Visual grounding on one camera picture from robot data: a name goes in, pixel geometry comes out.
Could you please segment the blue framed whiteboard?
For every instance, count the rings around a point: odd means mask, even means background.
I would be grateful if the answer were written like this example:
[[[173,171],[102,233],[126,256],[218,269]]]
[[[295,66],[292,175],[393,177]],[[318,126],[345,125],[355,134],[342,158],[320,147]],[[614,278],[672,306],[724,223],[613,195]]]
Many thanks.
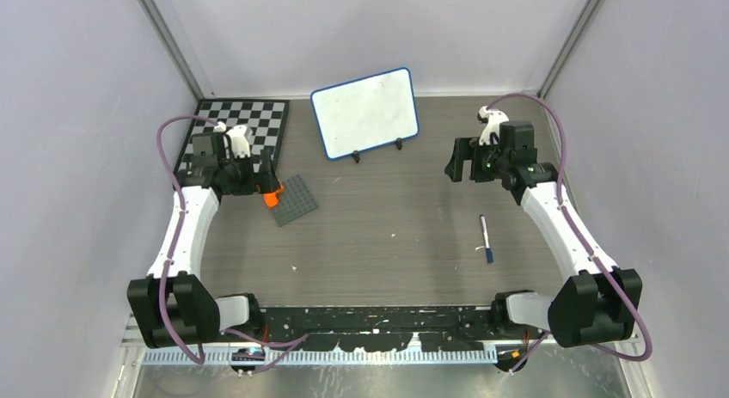
[[[411,70],[399,67],[316,89],[310,103],[326,158],[359,156],[420,132]]]

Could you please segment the white marker pen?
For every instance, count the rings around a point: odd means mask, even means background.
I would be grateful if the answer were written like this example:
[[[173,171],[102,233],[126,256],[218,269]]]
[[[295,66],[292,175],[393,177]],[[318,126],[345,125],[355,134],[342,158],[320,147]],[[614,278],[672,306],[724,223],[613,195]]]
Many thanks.
[[[481,214],[479,216],[480,219],[480,225],[481,225],[481,233],[484,241],[484,250],[485,248],[491,248],[490,240],[489,240],[489,234],[487,229],[487,220],[484,214]]]

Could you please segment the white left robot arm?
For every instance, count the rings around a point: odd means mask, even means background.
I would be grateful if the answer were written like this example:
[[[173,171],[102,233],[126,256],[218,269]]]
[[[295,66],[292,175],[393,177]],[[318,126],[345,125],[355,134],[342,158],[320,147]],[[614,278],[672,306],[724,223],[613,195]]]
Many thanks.
[[[214,342],[230,328],[256,340],[264,327],[250,293],[214,297],[200,278],[211,222],[225,196],[275,193],[281,183],[270,150],[254,159],[245,136],[232,130],[191,137],[188,165],[175,174],[172,217],[161,251],[127,299],[149,348]]]

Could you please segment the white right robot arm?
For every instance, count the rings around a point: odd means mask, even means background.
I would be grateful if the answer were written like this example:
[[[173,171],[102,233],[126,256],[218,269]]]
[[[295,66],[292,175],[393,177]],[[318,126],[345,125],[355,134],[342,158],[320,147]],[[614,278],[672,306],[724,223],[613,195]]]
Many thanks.
[[[463,178],[500,181],[542,233],[564,282],[554,297],[531,290],[496,295],[492,330],[512,338],[524,326],[552,334],[565,348],[626,340],[634,333],[642,292],[640,275],[620,268],[601,248],[558,185],[557,168],[538,162],[528,121],[507,121],[489,139],[456,138],[444,168],[453,182]]]

